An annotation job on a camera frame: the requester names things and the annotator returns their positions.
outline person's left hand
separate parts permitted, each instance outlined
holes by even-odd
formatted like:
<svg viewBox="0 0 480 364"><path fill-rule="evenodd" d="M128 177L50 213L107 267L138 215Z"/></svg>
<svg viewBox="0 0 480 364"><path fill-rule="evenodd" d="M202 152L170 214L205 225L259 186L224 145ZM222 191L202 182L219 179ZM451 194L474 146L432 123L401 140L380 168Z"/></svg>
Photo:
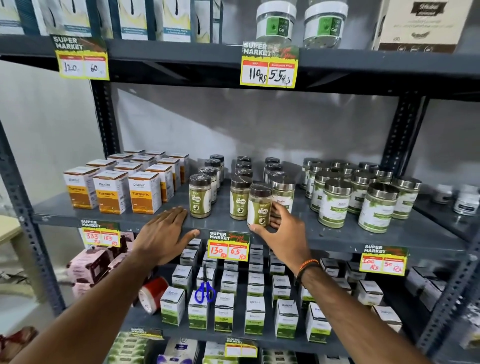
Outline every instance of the person's left hand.
<svg viewBox="0 0 480 364"><path fill-rule="evenodd" d="M155 216L138 233L133 251L141 254L145 263L152 267L180 255L190 240L200 235L200 231L191 230L179 239L187 213L182 207L174 207Z"/></svg>

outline jar with silver lid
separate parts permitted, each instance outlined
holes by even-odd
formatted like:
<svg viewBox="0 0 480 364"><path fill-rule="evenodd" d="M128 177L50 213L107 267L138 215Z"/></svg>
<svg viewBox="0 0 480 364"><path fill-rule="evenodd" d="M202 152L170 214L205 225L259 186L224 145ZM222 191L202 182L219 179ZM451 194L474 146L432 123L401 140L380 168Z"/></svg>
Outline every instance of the jar with silver lid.
<svg viewBox="0 0 480 364"><path fill-rule="evenodd" d="M285 206L288 212L292 213L293 197L295 195L295 180L289 176L273 176L271 179L273 201ZM280 217L274 212L272 216Z"/></svg>
<svg viewBox="0 0 480 364"><path fill-rule="evenodd" d="M392 182L393 172L391 170L378 169L373 171L373 175L376 177L377 182L390 184Z"/></svg>
<svg viewBox="0 0 480 364"><path fill-rule="evenodd" d="M212 154L210 156L211 159L218 159L220 161L220 184L223 183L223 179L225 177L225 157L221 154Z"/></svg>
<svg viewBox="0 0 480 364"><path fill-rule="evenodd" d="M332 166L328 162L313 163L308 171L307 188L305 189L305 197L312 198L313 186L315 185L315 175L321 170L331 170Z"/></svg>
<svg viewBox="0 0 480 364"><path fill-rule="evenodd" d="M291 0L262 2L257 9L257 41L275 44L291 43L296 17L297 8Z"/></svg>
<svg viewBox="0 0 480 364"><path fill-rule="evenodd" d="M373 163L373 162L360 162L359 167L362 170L373 172L374 170L377 170L380 166L377 163Z"/></svg>
<svg viewBox="0 0 480 364"><path fill-rule="evenodd" d="M207 174L210 176L211 179L211 185L212 185L212 190L210 193L210 202L212 205L216 202L216 185L218 183L218 179L216 178L216 168L215 167L208 167L208 166L203 166L198 168L198 173L201 174Z"/></svg>
<svg viewBox="0 0 480 364"><path fill-rule="evenodd" d="M248 196L248 226L257 224L265 227L270 224L272 199L272 186L261 182L251 184Z"/></svg>
<svg viewBox="0 0 480 364"><path fill-rule="evenodd" d="M252 162L252 158L249 156L237 156L237 161L238 162Z"/></svg>
<svg viewBox="0 0 480 364"><path fill-rule="evenodd" d="M363 201L365 200L365 195L367 194L368 186L372 182L373 174L366 170L355 172L352 175L352 196L348 203L348 212L352 214L359 215L361 207L363 206Z"/></svg>
<svg viewBox="0 0 480 364"><path fill-rule="evenodd" d="M413 177L403 176L394 178L391 185L400 190L392 217L405 220L410 215L420 192L421 181Z"/></svg>
<svg viewBox="0 0 480 364"><path fill-rule="evenodd" d="M217 181L222 181L221 178L222 178L222 161L217 159L217 158L210 158L210 159L207 159L205 161L205 165L207 167L215 167L217 168L217 172L216 172L216 179ZM216 184L216 189L220 189L220 184L217 183Z"/></svg>
<svg viewBox="0 0 480 364"><path fill-rule="evenodd" d="M249 168L235 168L235 175L253 178L253 170Z"/></svg>
<svg viewBox="0 0 480 364"><path fill-rule="evenodd" d="M287 172L284 170L268 170L266 172L266 182L265 183L272 183L272 177L275 176L288 176Z"/></svg>
<svg viewBox="0 0 480 364"><path fill-rule="evenodd" d="M244 168L244 169L252 169L252 162L247 162L245 160L237 160L237 164L235 168Z"/></svg>
<svg viewBox="0 0 480 364"><path fill-rule="evenodd" d="M245 176L232 176L230 185L230 217L246 220L248 213L248 195L252 179Z"/></svg>
<svg viewBox="0 0 480 364"><path fill-rule="evenodd" d="M347 166L343 166L340 169L340 173L343 174L343 179L345 181L350 181L352 178L352 174L355 172L360 172L360 167L356 164L348 164Z"/></svg>
<svg viewBox="0 0 480 364"><path fill-rule="evenodd" d="M345 224L351 194L350 182L332 179L325 182L318 221L329 228L340 229Z"/></svg>
<svg viewBox="0 0 480 364"><path fill-rule="evenodd" d="M193 174L190 176L189 198L190 215L193 218L205 218L211 211L212 179L207 174Z"/></svg>
<svg viewBox="0 0 480 364"><path fill-rule="evenodd" d="M300 175L300 188L305 190L308 184L308 175L310 171L310 166L313 163L321 163L322 160L319 158L304 158L303 165L301 167L301 175Z"/></svg>
<svg viewBox="0 0 480 364"><path fill-rule="evenodd" d="M321 170L315 174L315 182L313 184L312 199L310 201L310 208L318 212L320 210L320 203L324 196L325 182L329 179L340 180L341 174L339 172L331 172L328 170Z"/></svg>
<svg viewBox="0 0 480 364"><path fill-rule="evenodd" d="M305 11L306 48L338 48L348 15L348 5L343 1L322 1Z"/></svg>
<svg viewBox="0 0 480 364"><path fill-rule="evenodd" d="M371 183L361 207L358 224L369 232L387 231L400 191L395 186L381 182Z"/></svg>
<svg viewBox="0 0 480 364"><path fill-rule="evenodd" d="M263 181L267 183L267 171L269 170L282 170L283 166L280 163L267 163L264 167L264 179Z"/></svg>

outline silver lid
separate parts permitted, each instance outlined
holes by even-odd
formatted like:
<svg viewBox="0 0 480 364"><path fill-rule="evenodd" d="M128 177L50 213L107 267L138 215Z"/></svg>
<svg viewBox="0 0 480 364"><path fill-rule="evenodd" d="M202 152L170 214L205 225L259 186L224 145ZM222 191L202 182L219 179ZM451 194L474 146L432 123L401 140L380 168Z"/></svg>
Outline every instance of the silver lid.
<svg viewBox="0 0 480 364"><path fill-rule="evenodd" d="M370 183L367 193L373 197L382 198L384 200L396 200L398 199L399 189L391 184L385 184L381 182Z"/></svg>
<svg viewBox="0 0 480 364"><path fill-rule="evenodd" d="M272 187L276 190L295 190L295 180L289 176L272 176L270 182L272 183Z"/></svg>
<svg viewBox="0 0 480 364"><path fill-rule="evenodd" d="M373 178L373 174L371 174L366 170L362 170L360 172L353 173L352 182L369 185L371 183L372 178Z"/></svg>
<svg viewBox="0 0 480 364"><path fill-rule="evenodd" d="M360 167L356 164L349 164L347 166L343 166L341 172L343 174L353 174L354 172L360 172Z"/></svg>
<svg viewBox="0 0 480 364"><path fill-rule="evenodd" d="M392 184L396 187L406 188L408 190L419 190L421 181L409 176L394 178Z"/></svg>
<svg viewBox="0 0 480 364"><path fill-rule="evenodd" d="M330 170L331 167L332 166L330 165L330 163L318 162L318 163L313 163L310 166L310 170L316 174L320 170Z"/></svg>
<svg viewBox="0 0 480 364"><path fill-rule="evenodd" d="M375 170L379 166L377 163L373 163L373 162L360 162L359 167L362 168L363 170Z"/></svg>
<svg viewBox="0 0 480 364"><path fill-rule="evenodd" d="M335 167L335 168L340 168L340 167L343 167L343 166L348 166L350 164L350 162L347 162L346 160L344 159L334 159L334 160L331 160L330 161L330 165L332 167Z"/></svg>
<svg viewBox="0 0 480 364"><path fill-rule="evenodd" d="M329 179L340 180L342 175L339 172L331 172L329 170L320 170L315 174L315 181L319 183L325 183Z"/></svg>
<svg viewBox="0 0 480 364"><path fill-rule="evenodd" d="M322 160L319 158L304 158L303 165L310 167L313 163L321 163Z"/></svg>
<svg viewBox="0 0 480 364"><path fill-rule="evenodd" d="M347 196L352 193L353 186L350 182L329 179L325 182L324 190L333 194Z"/></svg>

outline hand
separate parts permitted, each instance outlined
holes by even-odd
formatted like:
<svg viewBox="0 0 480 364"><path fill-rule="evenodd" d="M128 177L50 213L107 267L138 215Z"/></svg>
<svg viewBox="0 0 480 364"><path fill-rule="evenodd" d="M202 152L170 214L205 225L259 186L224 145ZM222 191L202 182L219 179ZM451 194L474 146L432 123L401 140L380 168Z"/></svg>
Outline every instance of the hand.
<svg viewBox="0 0 480 364"><path fill-rule="evenodd" d="M278 219L278 231L268 232L263 226L252 224L250 230L260 235L263 240L272 248L273 252L284 262L293 274L296 276L300 266L312 258L312 254L305 237L305 224L302 220L292 216L288 210L277 202L273 202L273 207L281 216L281 225Z"/></svg>
<svg viewBox="0 0 480 364"><path fill-rule="evenodd" d="M179 240L187 210L174 207L151 219L137 235L133 251L142 255L146 264L152 267L168 263L180 255L194 237L200 235L198 230L191 230Z"/></svg>

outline person's right hand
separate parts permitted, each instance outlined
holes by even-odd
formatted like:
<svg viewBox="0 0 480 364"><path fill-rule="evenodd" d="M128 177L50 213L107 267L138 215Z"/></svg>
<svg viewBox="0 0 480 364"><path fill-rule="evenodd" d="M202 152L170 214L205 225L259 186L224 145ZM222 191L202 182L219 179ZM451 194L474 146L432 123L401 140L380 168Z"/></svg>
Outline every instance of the person's right hand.
<svg viewBox="0 0 480 364"><path fill-rule="evenodd" d="M277 224L278 231L271 233L255 224L250 225L250 230L260 235L277 258L297 276L300 266L312 258L305 237L305 223L292 216L281 204L273 202L273 206L281 216L281 224Z"/></svg>

